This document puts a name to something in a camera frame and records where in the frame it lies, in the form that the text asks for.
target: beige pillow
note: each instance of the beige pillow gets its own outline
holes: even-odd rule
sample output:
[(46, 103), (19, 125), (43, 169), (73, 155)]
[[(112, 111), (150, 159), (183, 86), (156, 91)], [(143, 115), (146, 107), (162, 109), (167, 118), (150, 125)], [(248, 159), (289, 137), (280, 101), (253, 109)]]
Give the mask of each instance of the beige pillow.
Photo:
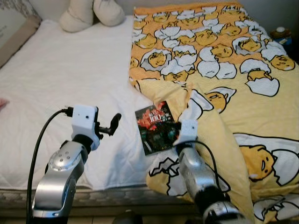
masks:
[(26, 0), (0, 3), (0, 67), (36, 32), (40, 21)]

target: pink object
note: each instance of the pink object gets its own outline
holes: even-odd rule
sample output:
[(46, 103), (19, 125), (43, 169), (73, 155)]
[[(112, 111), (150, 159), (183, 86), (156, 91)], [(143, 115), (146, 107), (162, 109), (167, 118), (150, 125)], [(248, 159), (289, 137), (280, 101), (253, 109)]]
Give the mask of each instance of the pink object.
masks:
[(4, 99), (4, 98), (0, 98), (0, 109), (1, 107), (5, 106), (9, 101)]

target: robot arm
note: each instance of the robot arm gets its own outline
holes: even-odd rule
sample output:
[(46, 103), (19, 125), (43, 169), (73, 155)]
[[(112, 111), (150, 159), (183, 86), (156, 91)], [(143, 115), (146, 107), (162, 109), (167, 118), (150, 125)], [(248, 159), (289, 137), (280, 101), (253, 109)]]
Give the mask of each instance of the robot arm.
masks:
[(66, 223), (76, 192), (76, 183), (83, 174), (84, 164), (91, 151), (96, 150), (102, 133), (113, 135), (120, 114), (110, 128), (100, 127), (98, 108), (76, 105), (72, 112), (72, 141), (65, 141), (50, 158), (47, 170), (39, 182), (32, 205), (33, 223)]
[(250, 224), (220, 190), (215, 175), (200, 157), (192, 142), (197, 138), (197, 121), (183, 120), (174, 143), (179, 155), (179, 171), (187, 191), (203, 216), (204, 224)]

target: floor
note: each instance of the floor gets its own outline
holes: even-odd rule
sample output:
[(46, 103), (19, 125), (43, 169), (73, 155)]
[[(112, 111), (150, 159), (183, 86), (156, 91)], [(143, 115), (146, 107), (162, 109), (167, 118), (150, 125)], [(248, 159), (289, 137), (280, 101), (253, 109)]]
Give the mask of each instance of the floor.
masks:
[[(188, 216), (144, 216), (143, 224), (185, 224)], [(111, 224), (114, 217), (71, 217), (68, 224)], [(0, 224), (25, 224), (24, 218), (0, 218)]]

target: cable connector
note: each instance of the cable connector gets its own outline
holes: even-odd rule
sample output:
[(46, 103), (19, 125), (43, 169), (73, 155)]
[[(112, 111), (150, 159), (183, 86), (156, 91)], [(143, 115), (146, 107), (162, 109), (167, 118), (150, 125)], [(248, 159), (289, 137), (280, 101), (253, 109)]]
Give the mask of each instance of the cable connector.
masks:
[(68, 106), (66, 109), (62, 109), (62, 112), (65, 113), (68, 117), (73, 117), (74, 108)]

